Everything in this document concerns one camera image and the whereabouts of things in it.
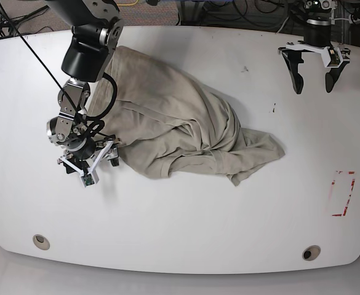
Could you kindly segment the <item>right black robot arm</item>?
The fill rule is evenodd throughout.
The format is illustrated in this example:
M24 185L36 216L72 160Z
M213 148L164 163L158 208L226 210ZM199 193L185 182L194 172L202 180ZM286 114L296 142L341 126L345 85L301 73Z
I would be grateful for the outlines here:
M47 5L72 32L61 67L70 78L59 91L60 112L48 122L47 136L64 150L58 163L68 174L77 173L84 186L91 186L98 183L96 167L101 160L109 160L114 167L119 164L116 137L104 135L95 140L95 136L101 134L103 119L116 101L118 86L105 68L116 50L124 21L114 1L48 1ZM101 79L111 85L111 98L101 113L91 116L86 110L90 84Z

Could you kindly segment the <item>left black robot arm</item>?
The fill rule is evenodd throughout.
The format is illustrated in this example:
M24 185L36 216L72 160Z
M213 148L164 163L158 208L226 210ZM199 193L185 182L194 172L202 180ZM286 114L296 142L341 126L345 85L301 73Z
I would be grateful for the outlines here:
M325 74L326 92L330 93L345 66L350 63L350 49L331 43L332 25L335 24L336 1L294 1L288 9L288 17L303 28L303 39L288 42L278 48L287 66L296 94L301 94L304 86L298 66L304 63L303 53L316 53L329 70Z

